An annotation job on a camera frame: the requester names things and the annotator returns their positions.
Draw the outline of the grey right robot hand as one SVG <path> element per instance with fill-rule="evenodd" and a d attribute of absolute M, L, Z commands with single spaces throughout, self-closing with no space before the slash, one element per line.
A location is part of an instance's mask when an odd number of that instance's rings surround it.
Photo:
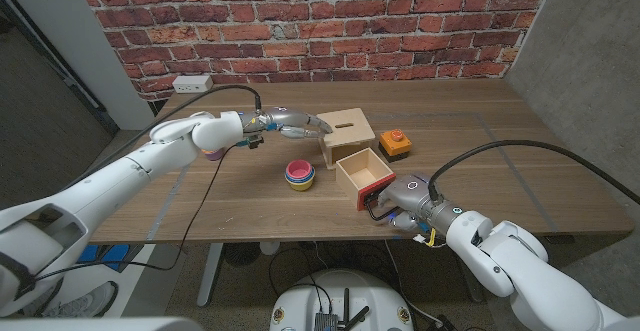
<path fill-rule="evenodd" d="M 457 205 L 436 193 L 432 200 L 429 194 L 430 182 L 425 175 L 406 175 L 397 178 L 384 188 L 377 197 L 377 205 L 388 201 L 399 208 L 390 223 L 405 231 L 417 231 L 421 223 L 445 235 L 460 212 Z"/>

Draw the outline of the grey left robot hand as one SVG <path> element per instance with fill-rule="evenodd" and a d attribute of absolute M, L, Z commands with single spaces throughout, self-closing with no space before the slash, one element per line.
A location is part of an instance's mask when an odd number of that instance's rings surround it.
<path fill-rule="evenodd" d="M 239 114 L 243 133 L 259 134 L 279 131 L 290 139 L 323 138 L 333 132 L 332 127 L 316 115 L 287 107 L 273 107 Z"/>

